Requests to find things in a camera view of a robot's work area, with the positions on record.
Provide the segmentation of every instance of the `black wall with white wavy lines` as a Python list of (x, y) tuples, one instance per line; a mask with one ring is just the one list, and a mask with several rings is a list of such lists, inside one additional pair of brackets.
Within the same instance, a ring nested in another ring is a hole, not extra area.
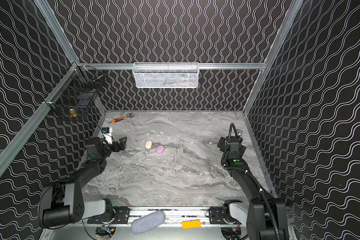
[[(0, 153), (70, 66), (33, 0), (0, 0)], [(0, 178), (0, 240), (38, 239), (41, 188), (72, 173), (100, 114), (63, 122), (52, 112)]]
[(84, 63), (257, 63), (291, 0), (48, 2)]
[(107, 109), (242, 110), (259, 70), (201, 70), (197, 88), (136, 88), (132, 71), (108, 71), (100, 97)]
[(360, 1), (304, 1), (248, 117), (298, 239), (360, 240)]

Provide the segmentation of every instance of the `purple soap bar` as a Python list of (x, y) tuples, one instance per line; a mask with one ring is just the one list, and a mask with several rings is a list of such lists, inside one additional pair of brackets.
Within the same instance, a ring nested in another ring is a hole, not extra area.
[(163, 151), (164, 151), (164, 146), (163, 146), (163, 145), (160, 145), (160, 146), (157, 147), (156, 152), (157, 152), (158, 154), (162, 154)]

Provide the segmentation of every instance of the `marble tabletop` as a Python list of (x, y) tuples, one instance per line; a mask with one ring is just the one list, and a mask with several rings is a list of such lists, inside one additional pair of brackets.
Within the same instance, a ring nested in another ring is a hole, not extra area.
[[(127, 137), (125, 151), (107, 158), (102, 174), (83, 189), (85, 201), (110, 198), (126, 206), (221, 206), (225, 200), (248, 203), (237, 182), (220, 165), (217, 148), (230, 123), (243, 130), (243, 159), (266, 189), (241, 112), (132, 112), (135, 117), (108, 124), (131, 112), (108, 112), (103, 127), (113, 138)], [(152, 149), (145, 142), (153, 142)], [(157, 154), (159, 145), (164, 146)]]

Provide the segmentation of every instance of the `orange rectangular object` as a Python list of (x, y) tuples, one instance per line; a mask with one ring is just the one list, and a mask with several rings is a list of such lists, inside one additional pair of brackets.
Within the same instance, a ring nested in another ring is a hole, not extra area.
[(196, 228), (196, 227), (201, 227), (202, 226), (200, 220), (182, 222), (182, 225), (183, 225), (183, 229)]

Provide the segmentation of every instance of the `black mesh basket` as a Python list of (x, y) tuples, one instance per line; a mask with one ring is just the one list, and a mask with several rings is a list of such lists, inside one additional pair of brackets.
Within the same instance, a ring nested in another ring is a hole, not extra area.
[(78, 67), (49, 106), (64, 120), (86, 120), (105, 77), (103, 71), (95, 68)]

